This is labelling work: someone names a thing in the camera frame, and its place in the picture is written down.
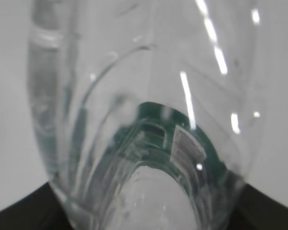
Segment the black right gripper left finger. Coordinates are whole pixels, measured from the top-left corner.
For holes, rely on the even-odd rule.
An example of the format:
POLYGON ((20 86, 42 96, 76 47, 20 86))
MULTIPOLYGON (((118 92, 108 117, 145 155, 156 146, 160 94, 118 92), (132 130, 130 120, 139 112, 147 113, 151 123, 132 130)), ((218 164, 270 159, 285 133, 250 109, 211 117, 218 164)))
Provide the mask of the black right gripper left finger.
POLYGON ((71 230, 48 183, 0 211, 0 230, 71 230))

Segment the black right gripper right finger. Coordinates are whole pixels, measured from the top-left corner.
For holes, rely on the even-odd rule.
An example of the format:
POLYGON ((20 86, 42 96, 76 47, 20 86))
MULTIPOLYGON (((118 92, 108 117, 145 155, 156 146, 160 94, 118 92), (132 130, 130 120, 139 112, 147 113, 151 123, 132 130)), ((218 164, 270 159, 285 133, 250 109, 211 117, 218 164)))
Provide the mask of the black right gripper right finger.
POLYGON ((232 213, 234 230, 288 230, 288 208, 246 185, 232 213))

